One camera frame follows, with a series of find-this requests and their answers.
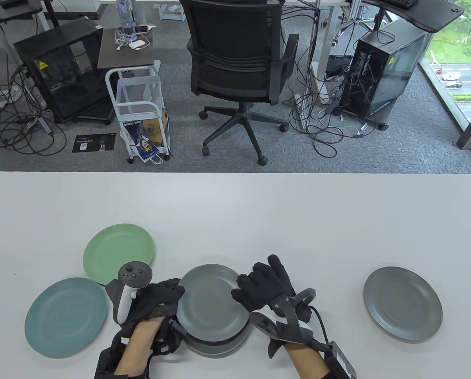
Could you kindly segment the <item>person's right hand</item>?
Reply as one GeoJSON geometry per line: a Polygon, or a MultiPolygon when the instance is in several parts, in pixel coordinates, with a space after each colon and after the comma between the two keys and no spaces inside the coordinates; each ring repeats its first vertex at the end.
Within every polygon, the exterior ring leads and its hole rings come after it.
{"type": "Polygon", "coordinates": [[[232,298],[248,312],[268,305],[279,317],[284,313],[275,307],[280,298],[296,295],[288,273],[275,254],[268,256],[268,263],[255,263],[250,274],[237,277],[237,288],[231,290],[232,298]]]}

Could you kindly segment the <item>person's left hand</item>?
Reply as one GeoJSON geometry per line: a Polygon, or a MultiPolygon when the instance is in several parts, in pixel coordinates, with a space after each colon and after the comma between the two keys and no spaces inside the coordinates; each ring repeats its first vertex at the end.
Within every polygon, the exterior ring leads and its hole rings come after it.
{"type": "Polygon", "coordinates": [[[121,325],[120,337],[130,338],[138,323],[163,317],[152,344],[152,354],[158,356],[175,352],[185,334],[180,331],[176,316],[179,300],[184,294],[184,288],[179,282],[179,278],[172,278],[150,283],[140,289],[129,309],[127,320],[121,325]]]}

